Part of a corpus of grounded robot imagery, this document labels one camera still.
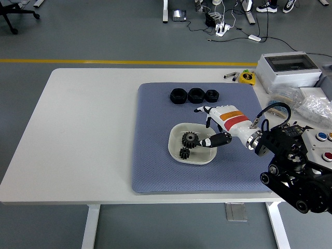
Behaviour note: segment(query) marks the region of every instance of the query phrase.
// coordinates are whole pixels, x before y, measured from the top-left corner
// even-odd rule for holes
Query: control panel
[[[332,169],[332,130],[306,129],[302,139],[308,160]]]

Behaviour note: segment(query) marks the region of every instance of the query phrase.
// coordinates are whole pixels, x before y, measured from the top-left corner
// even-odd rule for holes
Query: office chair
[[[15,4],[11,4],[11,5],[7,5],[7,6],[3,6],[1,3],[0,3],[0,16],[4,16],[6,22],[8,23],[9,27],[10,27],[10,31],[14,34],[14,35],[17,35],[18,34],[18,31],[17,29],[14,29],[10,22],[9,22],[9,19],[7,17],[7,14],[10,14],[10,13],[15,13],[15,14],[33,14],[33,16],[36,18],[36,19],[39,19],[39,15],[36,14],[36,12],[32,11],[32,10],[23,10],[20,8],[19,4],[18,3],[15,3]]]

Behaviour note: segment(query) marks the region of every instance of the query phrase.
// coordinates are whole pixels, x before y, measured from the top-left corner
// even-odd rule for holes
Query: plastic bag
[[[276,102],[283,102],[287,104],[292,111],[296,111],[296,109],[302,104],[303,97],[298,88],[291,87],[273,87],[269,89],[270,92],[270,101],[268,105],[271,105]],[[269,113],[277,115],[282,118],[287,118],[288,113],[284,107],[274,107],[268,110]]]
[[[332,108],[327,100],[315,96],[306,97],[297,112],[322,128],[332,129]]]

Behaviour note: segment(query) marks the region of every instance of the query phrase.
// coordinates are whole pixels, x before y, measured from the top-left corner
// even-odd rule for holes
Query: black hex nut
[[[200,88],[191,88],[188,92],[188,100],[192,104],[200,104],[204,100],[205,92]]]
[[[170,99],[174,104],[184,104],[187,100],[187,92],[182,88],[175,88],[171,92]]]
[[[205,93],[205,99],[210,103],[215,103],[219,99],[219,93],[216,90],[208,90]]]

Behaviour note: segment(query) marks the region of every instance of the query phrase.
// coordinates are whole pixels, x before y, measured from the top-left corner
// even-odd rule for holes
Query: desk leg
[[[164,8],[162,11],[162,22],[163,23],[168,22],[168,0],[164,0]]]
[[[276,244],[279,249],[291,249],[287,234],[282,223],[281,215],[278,209],[278,204],[280,202],[266,202],[266,207],[269,212],[273,233],[275,237]]]
[[[82,249],[93,249],[95,234],[97,232],[100,205],[88,205],[89,212],[82,243]]]
[[[253,17],[253,15],[251,14],[251,7],[253,5],[253,0],[243,0],[242,1],[242,7],[244,9],[244,11],[246,12],[246,16],[248,18],[248,22],[250,25],[254,25],[256,22],[255,22],[255,19]]]

